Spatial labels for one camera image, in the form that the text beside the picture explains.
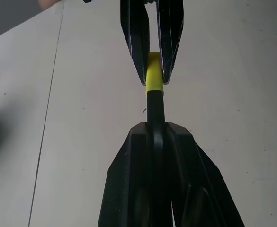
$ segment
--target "yellow object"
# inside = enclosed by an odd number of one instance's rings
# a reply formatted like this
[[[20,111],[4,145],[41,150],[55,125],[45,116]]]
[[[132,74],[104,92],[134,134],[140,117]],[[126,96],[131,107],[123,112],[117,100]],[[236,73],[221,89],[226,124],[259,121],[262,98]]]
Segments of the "yellow object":
[[[161,53],[152,52],[148,56],[146,95],[148,91],[162,91],[162,69],[161,69]]]

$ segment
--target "white tabletop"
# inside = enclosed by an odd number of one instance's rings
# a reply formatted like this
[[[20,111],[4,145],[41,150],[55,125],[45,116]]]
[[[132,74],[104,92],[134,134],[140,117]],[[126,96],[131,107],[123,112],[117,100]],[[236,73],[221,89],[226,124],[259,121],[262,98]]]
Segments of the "white tabletop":
[[[36,66],[37,55],[12,58],[12,47],[0,53],[1,105],[8,108],[13,100],[2,95],[6,90],[30,103],[12,115],[24,115],[13,119],[18,137],[7,139],[18,153],[4,156],[10,148],[0,148],[0,226],[27,225],[44,122],[30,226],[97,226],[107,169],[130,128],[146,118],[145,88],[120,26],[119,0],[67,0],[55,7],[56,14],[51,8],[35,20],[55,27],[43,31],[53,34],[47,50],[39,36],[30,39],[36,46],[25,48],[43,53],[43,66]],[[157,51],[155,5],[147,9],[151,51]],[[245,226],[277,227],[277,2],[191,0],[184,1],[184,13],[175,68],[164,88],[166,121],[192,130],[219,167]],[[15,33],[34,30],[20,31],[32,21]],[[8,66],[23,61],[26,72],[20,75],[18,65],[19,75],[9,82]],[[20,81],[27,92],[36,87],[36,94],[21,93]]]

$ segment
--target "person's hand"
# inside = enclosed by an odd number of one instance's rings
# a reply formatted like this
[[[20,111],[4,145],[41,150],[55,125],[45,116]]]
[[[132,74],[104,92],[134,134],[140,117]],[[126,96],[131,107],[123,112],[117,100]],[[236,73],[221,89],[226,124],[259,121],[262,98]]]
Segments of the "person's hand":
[[[58,3],[61,0],[37,0],[38,4],[40,5],[40,8],[42,10],[46,10],[47,8],[50,8],[55,3]]]

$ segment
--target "gray floor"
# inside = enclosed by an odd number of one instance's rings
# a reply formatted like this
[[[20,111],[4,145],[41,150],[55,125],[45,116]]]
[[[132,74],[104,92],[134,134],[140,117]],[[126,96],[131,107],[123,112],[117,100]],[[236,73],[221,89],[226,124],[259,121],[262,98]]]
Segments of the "gray floor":
[[[0,35],[40,12],[37,0],[0,0]]]

